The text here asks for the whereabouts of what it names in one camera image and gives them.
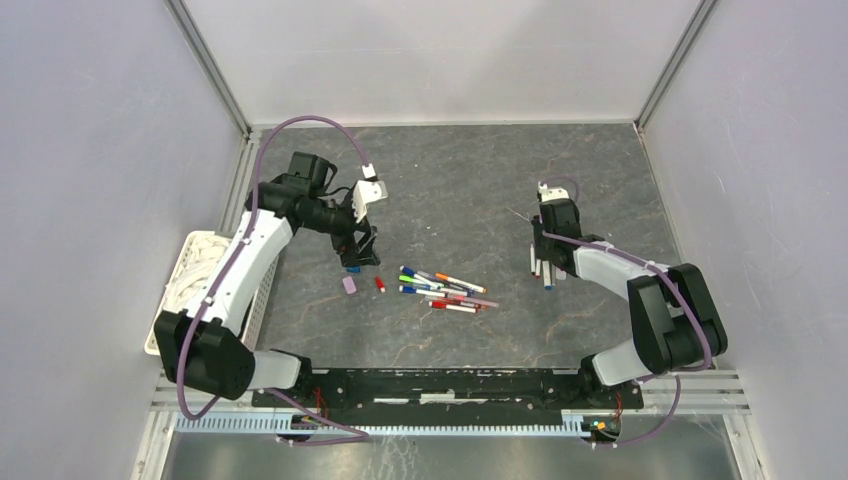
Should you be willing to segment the pink highlighter cap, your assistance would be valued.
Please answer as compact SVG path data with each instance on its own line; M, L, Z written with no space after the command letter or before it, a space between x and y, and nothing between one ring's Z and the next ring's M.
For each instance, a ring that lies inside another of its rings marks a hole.
M358 291L355 280L352 276L345 276L342 279L342 285L348 295L353 295Z

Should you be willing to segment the blue cap white marker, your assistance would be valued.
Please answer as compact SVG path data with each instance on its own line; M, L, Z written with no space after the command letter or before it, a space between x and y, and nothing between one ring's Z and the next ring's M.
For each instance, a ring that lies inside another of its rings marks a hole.
M418 284L427 286L428 288L430 288L432 290L444 290L446 288L446 286L444 284L442 284L441 282L432 280L429 277L425 276L424 274L422 274L422 273L420 273L420 272L418 272L418 271L416 271L416 270L414 270L410 267L407 267L405 265L401 265L399 267L399 270L404 276L413 278L414 281L417 282Z

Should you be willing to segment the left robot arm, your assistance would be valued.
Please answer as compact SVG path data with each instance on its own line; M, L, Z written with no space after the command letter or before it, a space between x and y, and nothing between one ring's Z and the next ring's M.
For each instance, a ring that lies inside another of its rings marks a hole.
M290 407L312 399L308 358L254 352L240 336L271 264L298 231L328 235L345 268L379 265L373 247L377 230L367 208L387 198L385 185L367 164L362 179L335 201L328 188L337 171L322 157L296 152L286 172L251 191L232 242L208 280L184 306L163 309L154 322L169 381L228 400L267 388L276 388Z

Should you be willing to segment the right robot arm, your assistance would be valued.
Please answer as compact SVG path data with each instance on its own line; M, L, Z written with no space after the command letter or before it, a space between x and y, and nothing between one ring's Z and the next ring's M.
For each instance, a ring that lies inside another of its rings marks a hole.
M697 266L644 260L584 234L570 199L540 202L531 225L543 265L599 285L628 305L629 339L581 362L577 392L585 405L606 406L626 382L708 369L727 351L725 328Z

